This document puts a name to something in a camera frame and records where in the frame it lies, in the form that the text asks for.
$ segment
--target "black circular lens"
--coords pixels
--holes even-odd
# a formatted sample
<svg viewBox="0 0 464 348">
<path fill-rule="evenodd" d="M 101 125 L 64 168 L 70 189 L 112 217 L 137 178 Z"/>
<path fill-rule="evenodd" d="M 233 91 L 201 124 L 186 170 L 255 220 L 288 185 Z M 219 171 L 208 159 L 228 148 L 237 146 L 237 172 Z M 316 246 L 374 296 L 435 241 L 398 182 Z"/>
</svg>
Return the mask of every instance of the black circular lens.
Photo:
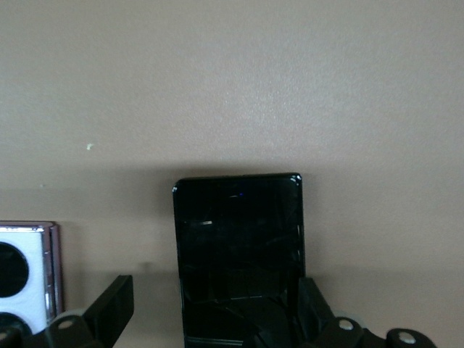
<svg viewBox="0 0 464 348">
<path fill-rule="evenodd" d="M 24 320 L 12 313 L 0 312 L 0 328 L 6 328 L 7 326 L 19 329 L 23 337 L 32 335 L 29 325 Z"/>
<path fill-rule="evenodd" d="M 24 255 L 11 244 L 0 242 L 0 297 L 10 297 L 28 282 L 29 267 Z"/>
</svg>

